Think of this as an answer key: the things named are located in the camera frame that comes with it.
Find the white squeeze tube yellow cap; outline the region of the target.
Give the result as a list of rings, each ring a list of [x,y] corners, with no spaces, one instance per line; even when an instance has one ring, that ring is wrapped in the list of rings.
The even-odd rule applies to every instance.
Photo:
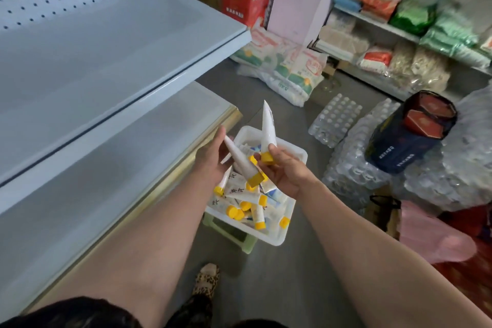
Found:
[[[249,157],[247,157],[228,136],[224,137],[224,143],[249,186],[251,188],[259,186],[264,181],[264,176],[255,164],[251,162]]]
[[[277,146],[273,113],[267,101],[263,103],[262,113],[262,138],[260,156],[262,163],[272,165],[274,158],[270,153],[269,145]]]

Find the light green packets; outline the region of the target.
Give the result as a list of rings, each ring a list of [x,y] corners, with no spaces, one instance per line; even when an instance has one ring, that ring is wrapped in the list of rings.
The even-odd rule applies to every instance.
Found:
[[[437,12],[419,45],[471,68],[485,70],[492,65],[492,51],[483,49],[480,41],[473,22],[460,9],[445,8]]]

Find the white rice sacks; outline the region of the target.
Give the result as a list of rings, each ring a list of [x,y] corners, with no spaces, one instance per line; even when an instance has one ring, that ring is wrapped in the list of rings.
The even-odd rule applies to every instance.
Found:
[[[238,74],[260,79],[292,105],[303,107],[323,81],[328,54],[311,50],[265,30],[251,29],[251,42],[230,59]]]

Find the clear bag of dried noodles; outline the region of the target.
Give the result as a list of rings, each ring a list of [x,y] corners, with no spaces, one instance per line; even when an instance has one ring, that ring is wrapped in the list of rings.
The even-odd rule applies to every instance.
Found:
[[[409,87],[409,82],[414,76],[411,66],[415,53],[416,45],[412,42],[400,41],[393,49],[388,76],[400,89]]]
[[[418,45],[410,66],[412,76],[409,89],[413,92],[444,92],[451,77],[449,61],[449,57]]]

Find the red gift box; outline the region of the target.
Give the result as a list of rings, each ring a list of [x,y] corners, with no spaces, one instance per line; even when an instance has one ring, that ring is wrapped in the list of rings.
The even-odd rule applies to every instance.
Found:
[[[458,112],[445,97],[420,91],[403,107],[403,125],[412,133],[432,139],[444,139],[455,125]]]

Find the orange snack packets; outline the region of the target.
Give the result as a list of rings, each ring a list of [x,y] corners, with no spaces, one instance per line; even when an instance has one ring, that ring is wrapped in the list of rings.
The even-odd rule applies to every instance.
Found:
[[[372,18],[389,22],[401,0],[358,0],[361,4],[361,13]]]

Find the pink plastic bag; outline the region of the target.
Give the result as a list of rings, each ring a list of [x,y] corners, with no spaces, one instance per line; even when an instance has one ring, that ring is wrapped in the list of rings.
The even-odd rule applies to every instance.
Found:
[[[477,245],[467,234],[426,213],[410,201],[401,202],[399,241],[431,264],[465,262]]]

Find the stack of wrapped water bottles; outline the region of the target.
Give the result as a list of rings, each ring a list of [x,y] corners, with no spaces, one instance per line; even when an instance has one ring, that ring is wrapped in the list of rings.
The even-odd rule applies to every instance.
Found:
[[[361,117],[335,147],[322,182],[342,202],[363,215],[373,192],[391,181],[391,176],[366,160],[365,152],[377,126],[401,103],[386,99]]]

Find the dark green packets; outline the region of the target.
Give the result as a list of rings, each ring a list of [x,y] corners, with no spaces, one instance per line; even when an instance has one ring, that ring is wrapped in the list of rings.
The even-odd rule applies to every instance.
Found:
[[[436,4],[423,6],[413,0],[403,0],[395,9],[389,25],[422,37],[434,24],[437,15],[436,8]]]

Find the small shrink-wrapped water bottle pack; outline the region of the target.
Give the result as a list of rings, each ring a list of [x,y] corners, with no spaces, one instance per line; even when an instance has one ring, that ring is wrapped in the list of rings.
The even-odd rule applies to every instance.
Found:
[[[339,93],[318,114],[308,133],[323,145],[334,149],[353,126],[362,108],[360,104]]]

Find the red patterned packages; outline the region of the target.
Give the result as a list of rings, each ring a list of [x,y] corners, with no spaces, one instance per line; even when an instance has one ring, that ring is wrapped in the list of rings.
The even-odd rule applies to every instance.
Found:
[[[467,261],[437,263],[434,268],[492,319],[492,201],[438,218],[470,236],[477,252]]]

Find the white metal shelf unit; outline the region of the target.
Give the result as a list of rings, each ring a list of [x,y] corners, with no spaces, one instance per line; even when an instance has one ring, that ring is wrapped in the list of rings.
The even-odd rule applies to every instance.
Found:
[[[0,323],[238,113],[195,80],[250,41],[197,0],[0,0]]]

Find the light green plastic stool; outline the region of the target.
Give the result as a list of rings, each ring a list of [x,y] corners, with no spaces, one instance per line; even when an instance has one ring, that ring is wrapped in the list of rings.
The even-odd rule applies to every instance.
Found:
[[[226,239],[230,240],[247,255],[252,252],[258,240],[256,237],[247,234],[208,213],[203,215],[202,223],[206,227],[210,227]]]

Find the person's left hand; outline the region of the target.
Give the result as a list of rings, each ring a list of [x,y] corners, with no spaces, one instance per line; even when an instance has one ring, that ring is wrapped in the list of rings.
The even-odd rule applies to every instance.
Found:
[[[197,151],[191,175],[208,188],[216,187],[233,164],[232,157],[226,159],[228,154],[229,150],[214,152],[212,138]]]

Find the person's left forearm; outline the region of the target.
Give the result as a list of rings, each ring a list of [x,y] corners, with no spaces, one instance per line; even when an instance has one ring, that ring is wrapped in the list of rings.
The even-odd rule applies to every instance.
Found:
[[[158,328],[188,258],[219,166],[195,167],[162,201],[117,230],[38,307],[87,296]]]

